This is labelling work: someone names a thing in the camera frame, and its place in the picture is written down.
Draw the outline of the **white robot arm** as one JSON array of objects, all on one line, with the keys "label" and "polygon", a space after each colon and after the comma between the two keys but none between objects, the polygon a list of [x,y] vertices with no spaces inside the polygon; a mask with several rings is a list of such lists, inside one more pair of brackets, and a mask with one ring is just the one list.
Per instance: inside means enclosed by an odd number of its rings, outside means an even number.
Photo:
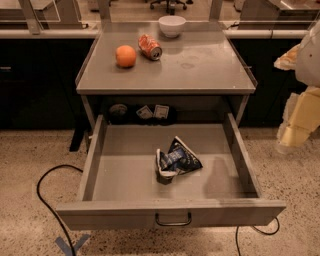
[{"label": "white robot arm", "polygon": [[285,105],[277,133],[277,150],[287,154],[302,146],[320,126],[320,21],[274,66],[294,70],[296,79],[307,86],[301,94],[292,93]]}]

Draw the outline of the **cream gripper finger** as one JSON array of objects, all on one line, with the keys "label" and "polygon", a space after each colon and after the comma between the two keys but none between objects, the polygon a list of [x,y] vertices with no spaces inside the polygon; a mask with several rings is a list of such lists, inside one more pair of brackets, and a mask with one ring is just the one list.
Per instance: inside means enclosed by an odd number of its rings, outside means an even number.
[{"label": "cream gripper finger", "polygon": [[299,47],[300,45],[297,44],[282,56],[278,57],[274,62],[274,67],[285,71],[294,70],[296,67],[297,52]]},{"label": "cream gripper finger", "polygon": [[294,147],[286,140],[286,128],[278,130],[276,149],[281,154],[291,154],[294,151]]}]

